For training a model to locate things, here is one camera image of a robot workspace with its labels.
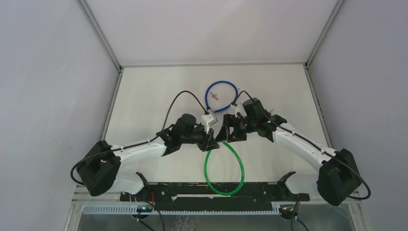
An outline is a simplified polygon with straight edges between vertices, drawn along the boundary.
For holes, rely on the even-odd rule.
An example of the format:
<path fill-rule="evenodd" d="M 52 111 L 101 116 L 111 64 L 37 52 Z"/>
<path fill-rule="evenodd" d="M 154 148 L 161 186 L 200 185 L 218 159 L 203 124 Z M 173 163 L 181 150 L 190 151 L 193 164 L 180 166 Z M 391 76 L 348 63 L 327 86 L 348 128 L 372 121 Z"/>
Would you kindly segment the blue cable lock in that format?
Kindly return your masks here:
<path fill-rule="evenodd" d="M 219 100 L 211 98 L 209 92 L 217 94 Z M 239 88 L 230 81 L 219 80 L 210 84 L 204 94 L 204 103 L 207 109 L 215 114 L 228 111 L 231 108 L 232 101 L 238 96 Z"/>

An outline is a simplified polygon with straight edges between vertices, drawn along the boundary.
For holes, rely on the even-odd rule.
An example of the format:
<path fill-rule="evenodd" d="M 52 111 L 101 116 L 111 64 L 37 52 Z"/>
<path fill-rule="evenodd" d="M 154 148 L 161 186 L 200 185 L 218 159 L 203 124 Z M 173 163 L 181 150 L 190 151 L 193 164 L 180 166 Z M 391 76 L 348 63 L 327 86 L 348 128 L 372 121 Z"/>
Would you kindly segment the silver keys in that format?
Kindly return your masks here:
<path fill-rule="evenodd" d="M 209 92 L 210 93 L 210 96 L 211 96 L 211 98 L 213 98 L 213 99 L 215 99 L 215 100 L 219 100 L 219 98 L 217 97 L 217 94 L 214 94 L 213 92 Z"/>

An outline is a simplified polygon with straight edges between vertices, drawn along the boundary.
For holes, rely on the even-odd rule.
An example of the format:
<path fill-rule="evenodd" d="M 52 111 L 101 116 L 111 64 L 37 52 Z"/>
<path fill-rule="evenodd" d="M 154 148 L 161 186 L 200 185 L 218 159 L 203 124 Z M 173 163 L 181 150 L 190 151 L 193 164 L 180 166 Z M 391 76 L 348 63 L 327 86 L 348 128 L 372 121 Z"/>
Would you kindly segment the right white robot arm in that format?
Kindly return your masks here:
<path fill-rule="evenodd" d="M 286 119 L 264 109 L 252 98 L 241 104 L 245 114 L 225 114 L 216 141 L 246 141 L 249 133 L 279 144 L 313 167 L 315 173 L 288 173 L 282 177 L 278 194 L 291 200 L 297 194 L 318 194 L 327 203 L 338 206 L 364 182 L 353 154 L 347 149 L 335 150 L 299 133 Z"/>

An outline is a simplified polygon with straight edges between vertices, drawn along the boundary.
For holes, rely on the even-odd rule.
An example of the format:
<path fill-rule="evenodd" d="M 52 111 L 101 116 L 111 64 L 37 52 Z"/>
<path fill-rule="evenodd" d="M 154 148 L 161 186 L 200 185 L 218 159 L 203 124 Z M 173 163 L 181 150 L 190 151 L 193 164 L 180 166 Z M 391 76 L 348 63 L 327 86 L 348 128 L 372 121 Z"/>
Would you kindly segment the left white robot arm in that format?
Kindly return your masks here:
<path fill-rule="evenodd" d="M 195 144 L 203 152 L 218 149 L 211 128 L 215 123 L 217 118 L 210 113 L 202 116 L 201 123 L 193 115 L 183 114 L 175 124 L 140 143 L 109 145 L 105 140 L 99 141 L 71 171 L 78 173 L 81 181 L 77 184 L 84 185 L 93 197 L 126 192 L 143 201 L 151 193 L 148 181 L 143 174 L 126 168 L 148 158 L 172 154 L 183 144 Z"/>

